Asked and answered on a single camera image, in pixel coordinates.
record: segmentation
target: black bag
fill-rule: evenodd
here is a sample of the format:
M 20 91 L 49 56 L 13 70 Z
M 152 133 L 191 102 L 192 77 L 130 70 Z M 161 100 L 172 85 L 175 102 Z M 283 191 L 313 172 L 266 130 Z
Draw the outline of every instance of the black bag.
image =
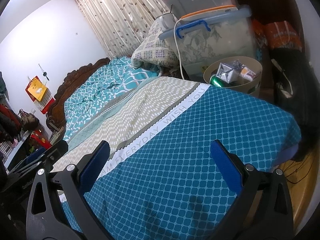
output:
M 294 160 L 300 161 L 319 139 L 320 88 L 309 62 L 299 50 L 277 48 L 270 52 L 273 63 L 275 104 L 292 114 L 301 130 Z
M 39 125 L 39 119 L 33 114 L 28 114 L 20 109 L 19 114 L 21 115 L 21 123 L 24 131 L 33 131 Z

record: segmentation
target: white cable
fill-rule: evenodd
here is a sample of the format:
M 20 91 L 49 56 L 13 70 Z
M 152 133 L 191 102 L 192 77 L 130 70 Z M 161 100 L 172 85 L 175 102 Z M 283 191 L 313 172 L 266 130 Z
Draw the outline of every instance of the white cable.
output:
M 177 35 L 176 35 L 176 27 L 177 27 L 177 24 L 178 24 L 180 21 L 181 21 L 181 19 L 178 20 L 178 21 L 176 22 L 176 24 L 174 25 L 174 28 L 173 28 L 173 36 L 174 36 L 174 41 L 176 42 L 176 46 L 177 46 L 177 50 L 178 50 L 181 77 L 182 77 L 182 79 L 184 80 L 184 76 L 183 76 L 183 72 L 182 72 L 181 56 L 180 56 L 179 46 L 178 46 L 178 43 L 177 43 Z

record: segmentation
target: hanging clothes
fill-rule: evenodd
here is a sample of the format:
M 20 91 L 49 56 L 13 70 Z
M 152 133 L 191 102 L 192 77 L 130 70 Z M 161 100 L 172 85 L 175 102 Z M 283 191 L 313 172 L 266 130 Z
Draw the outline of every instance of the hanging clothes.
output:
M 2 127 L 10 134 L 11 137 L 15 137 L 18 135 L 19 131 L 14 123 L 9 117 L 0 113 L 0 124 Z
M 17 130 L 21 130 L 21 121 L 20 118 L 12 111 L 11 109 L 8 109 L 5 105 L 0 105 L 0 113 L 4 114 L 6 117 L 10 118 L 11 121 L 14 122 L 14 124 L 17 127 Z
M 0 143 L 10 141 L 13 143 L 13 138 L 8 134 L 8 132 L 0 124 Z

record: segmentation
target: teal patterned blanket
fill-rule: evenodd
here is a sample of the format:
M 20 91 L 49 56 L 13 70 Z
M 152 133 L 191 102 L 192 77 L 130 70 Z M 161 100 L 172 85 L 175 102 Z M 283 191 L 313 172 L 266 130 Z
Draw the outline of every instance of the teal patterned blanket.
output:
M 160 75 L 159 66 L 152 65 L 149 70 L 136 69 L 128 57 L 115 58 L 99 68 L 65 101 L 64 140 L 68 141 L 110 100 L 135 89 L 145 79 Z

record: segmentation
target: wooden floor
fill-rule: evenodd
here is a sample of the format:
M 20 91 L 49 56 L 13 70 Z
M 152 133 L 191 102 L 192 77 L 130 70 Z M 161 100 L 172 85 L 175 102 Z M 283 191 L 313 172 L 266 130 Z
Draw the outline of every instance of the wooden floor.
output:
M 319 144 L 311 150 L 302 162 L 287 161 L 279 165 L 287 177 L 290 191 L 294 230 L 302 220 L 310 203 L 318 175 Z

